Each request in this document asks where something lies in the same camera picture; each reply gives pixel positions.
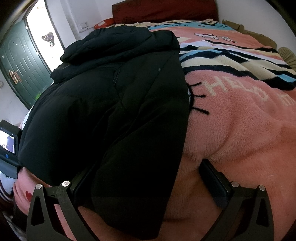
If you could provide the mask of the white wall socket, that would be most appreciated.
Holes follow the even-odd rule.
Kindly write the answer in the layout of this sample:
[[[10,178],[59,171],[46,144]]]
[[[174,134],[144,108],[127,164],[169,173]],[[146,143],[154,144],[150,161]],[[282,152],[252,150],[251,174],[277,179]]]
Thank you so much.
[[[79,31],[83,31],[84,29],[88,29],[89,25],[87,22],[78,24]]]

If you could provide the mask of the dark red headboard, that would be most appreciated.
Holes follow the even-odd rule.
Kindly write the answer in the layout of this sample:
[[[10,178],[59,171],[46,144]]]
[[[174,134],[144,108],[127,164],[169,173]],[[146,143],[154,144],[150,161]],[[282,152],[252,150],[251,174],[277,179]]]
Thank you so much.
[[[170,20],[218,20],[214,0],[134,0],[112,5],[117,24],[161,23]]]

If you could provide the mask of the pink Hello Kitty blanket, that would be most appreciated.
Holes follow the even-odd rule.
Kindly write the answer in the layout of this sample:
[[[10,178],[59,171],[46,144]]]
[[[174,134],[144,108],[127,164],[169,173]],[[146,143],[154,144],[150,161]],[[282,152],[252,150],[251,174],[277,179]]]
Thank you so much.
[[[182,158],[158,234],[153,240],[202,240],[218,207],[198,168],[207,159],[242,187],[266,187],[274,240],[295,240],[295,71],[273,49],[216,23],[185,21],[143,27],[168,30],[180,44],[179,61],[190,98]],[[35,186],[1,175],[1,240],[26,240]],[[78,210],[97,240],[138,240]]]

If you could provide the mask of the green metal door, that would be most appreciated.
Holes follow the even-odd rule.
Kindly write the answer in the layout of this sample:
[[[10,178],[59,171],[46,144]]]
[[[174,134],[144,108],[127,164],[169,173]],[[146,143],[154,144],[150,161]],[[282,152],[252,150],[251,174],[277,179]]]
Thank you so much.
[[[14,93],[28,109],[53,82],[24,20],[13,25],[1,42],[1,66]],[[22,83],[15,84],[9,70],[17,70]]]

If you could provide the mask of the large black padded jacket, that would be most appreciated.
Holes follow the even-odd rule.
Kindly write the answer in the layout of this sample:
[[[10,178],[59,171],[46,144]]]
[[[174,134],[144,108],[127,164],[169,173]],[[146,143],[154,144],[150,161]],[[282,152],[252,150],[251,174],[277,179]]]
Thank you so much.
[[[74,194],[123,235],[158,237],[182,158],[190,98],[168,30],[119,26],[72,43],[23,129],[18,180]]]

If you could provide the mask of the cardboard beside bed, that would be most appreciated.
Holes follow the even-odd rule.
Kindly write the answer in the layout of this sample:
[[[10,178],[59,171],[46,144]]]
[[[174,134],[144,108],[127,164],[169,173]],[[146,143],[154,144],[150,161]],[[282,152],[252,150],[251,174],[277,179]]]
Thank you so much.
[[[240,24],[237,24],[237,23],[234,23],[234,22],[223,20],[222,23],[229,26],[229,27],[231,27],[231,28],[233,28],[237,32],[240,32],[242,34],[250,35],[250,36],[254,37],[258,42],[260,42],[263,45],[272,47],[274,49],[277,48],[276,42],[274,40],[272,40],[271,38],[263,35],[263,34],[258,34],[258,33],[246,30],[243,25],[240,25]],[[280,54],[280,56],[283,58],[283,60],[293,70],[295,70],[295,68],[296,68],[296,59],[295,59],[295,54],[292,52],[292,50],[288,49],[287,47],[280,47],[277,51]]]

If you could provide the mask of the red box on shelf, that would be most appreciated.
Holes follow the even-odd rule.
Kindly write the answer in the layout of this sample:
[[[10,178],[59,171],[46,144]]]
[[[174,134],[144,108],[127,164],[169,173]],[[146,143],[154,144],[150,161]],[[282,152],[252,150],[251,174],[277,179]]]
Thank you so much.
[[[102,20],[101,22],[97,23],[94,28],[100,29],[100,28],[107,28],[115,24],[114,18],[109,18]]]

